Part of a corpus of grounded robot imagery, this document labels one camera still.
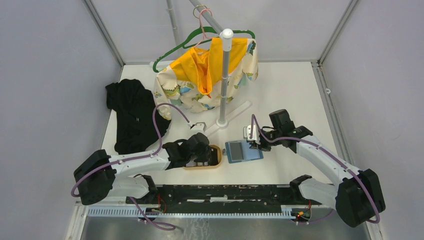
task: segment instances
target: white wall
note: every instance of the white wall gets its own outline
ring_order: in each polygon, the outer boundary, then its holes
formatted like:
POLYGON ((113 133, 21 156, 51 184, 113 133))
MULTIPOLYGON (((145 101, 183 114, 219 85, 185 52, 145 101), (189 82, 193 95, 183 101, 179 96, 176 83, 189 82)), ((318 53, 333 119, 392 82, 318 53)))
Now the white wall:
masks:
POLYGON ((324 63, 354 161, 379 176, 385 240, 424 235, 424 1, 360 1, 324 63))
POLYGON ((83 1, 0 1, 0 239, 64 238, 119 71, 83 1))
MULTIPOLYGON (((194 18, 194 7, 189 0, 172 2, 183 41, 199 27, 199 20, 194 18)), ((213 11, 223 28, 252 30, 260 48, 259 59, 263 61, 318 59, 349 0, 200 2, 213 11)), ((175 47, 165 0, 93 0, 93 3, 126 62, 154 61, 175 47)))

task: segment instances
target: white table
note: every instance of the white table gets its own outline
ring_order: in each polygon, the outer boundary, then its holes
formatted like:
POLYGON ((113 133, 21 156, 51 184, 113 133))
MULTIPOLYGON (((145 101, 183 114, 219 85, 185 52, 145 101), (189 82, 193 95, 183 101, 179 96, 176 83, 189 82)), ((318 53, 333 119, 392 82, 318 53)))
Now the white table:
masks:
MULTIPOLYGON (((122 79, 138 79, 146 89, 152 90, 156 73, 148 65, 126 65, 122 79)), ((296 127, 305 126, 321 142, 336 153, 330 126, 324 105, 320 97, 317 81, 310 62, 264 62, 259 63, 259 75, 255 82, 242 86, 234 100, 227 104, 227 113, 249 100, 253 105, 231 121, 228 128, 220 130, 209 137, 211 144, 225 148, 225 142, 243 139, 243 127, 250 125, 251 115, 255 114, 260 126, 271 126, 269 114, 280 109, 287 109, 296 127)), ((207 126, 215 123, 219 109, 201 113, 185 110, 191 122, 206 122, 207 126)), ((172 122, 163 142, 188 139, 193 133, 189 131, 185 120, 176 110, 172 112, 172 122)), ((112 110, 102 148, 110 154, 114 150, 117 136, 116 112, 112 110)), ((158 147, 158 143, 148 150, 158 147)), ((166 171, 152 171, 151 175, 157 185, 259 185, 288 184, 301 175, 311 175, 318 181, 330 183, 330 180, 306 159, 294 154, 283 146, 272 147, 271 152, 264 152, 264 158, 248 162, 228 162, 222 156, 222 162, 215 169, 176 168, 166 171)))

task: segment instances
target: gray screen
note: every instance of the gray screen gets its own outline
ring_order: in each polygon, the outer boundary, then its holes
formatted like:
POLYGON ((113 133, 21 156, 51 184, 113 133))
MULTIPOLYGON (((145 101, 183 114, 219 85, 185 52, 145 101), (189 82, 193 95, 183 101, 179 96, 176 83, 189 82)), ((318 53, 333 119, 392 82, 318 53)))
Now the gray screen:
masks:
POLYGON ((232 160, 243 160, 242 144, 240 142, 230 142, 229 151, 232 160))

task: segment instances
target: white pole cap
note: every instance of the white pole cap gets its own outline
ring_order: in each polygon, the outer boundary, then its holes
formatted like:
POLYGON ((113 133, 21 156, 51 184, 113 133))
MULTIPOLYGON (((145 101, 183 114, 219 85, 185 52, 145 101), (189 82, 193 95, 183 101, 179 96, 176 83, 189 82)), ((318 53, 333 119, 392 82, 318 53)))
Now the white pole cap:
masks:
POLYGON ((222 50, 224 50, 224 52, 229 52, 231 50, 231 45, 233 43, 233 36, 234 36, 234 32, 233 30, 229 28, 224 29, 219 34, 219 37, 222 40, 222 50))

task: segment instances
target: yellow fabric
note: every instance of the yellow fabric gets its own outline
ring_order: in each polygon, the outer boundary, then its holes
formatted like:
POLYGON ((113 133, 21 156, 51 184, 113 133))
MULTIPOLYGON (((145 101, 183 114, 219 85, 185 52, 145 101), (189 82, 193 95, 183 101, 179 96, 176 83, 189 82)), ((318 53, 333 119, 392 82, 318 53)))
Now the yellow fabric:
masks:
MULTIPOLYGON (((247 47, 247 38, 232 39, 229 73, 240 64, 247 47)), ((177 80, 192 82, 201 94, 208 95, 212 92, 212 87, 222 79, 223 42, 219 37, 214 37, 209 50, 192 47, 169 66, 177 80)))

